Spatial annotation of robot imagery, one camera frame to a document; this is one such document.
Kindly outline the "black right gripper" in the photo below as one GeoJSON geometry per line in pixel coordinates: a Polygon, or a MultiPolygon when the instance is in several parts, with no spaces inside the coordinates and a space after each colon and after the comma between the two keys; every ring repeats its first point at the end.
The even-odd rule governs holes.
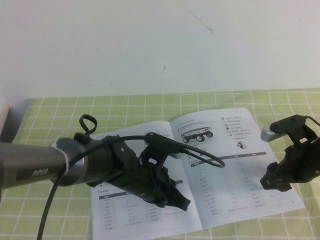
{"type": "Polygon", "coordinates": [[[282,172],[278,172],[279,164],[273,162],[266,168],[260,183],[264,190],[287,192],[292,183],[307,183],[320,176],[320,140],[303,142],[299,146],[291,145],[285,149],[281,162],[282,172]]]}

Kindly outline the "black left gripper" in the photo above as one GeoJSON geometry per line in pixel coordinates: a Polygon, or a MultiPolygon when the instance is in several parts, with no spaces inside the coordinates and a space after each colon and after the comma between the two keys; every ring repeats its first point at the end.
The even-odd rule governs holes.
{"type": "Polygon", "coordinates": [[[115,166],[122,173],[109,183],[159,207],[176,207],[187,210],[191,201],[177,189],[163,166],[167,154],[155,146],[147,146],[137,157],[123,141],[112,145],[115,166]]]}

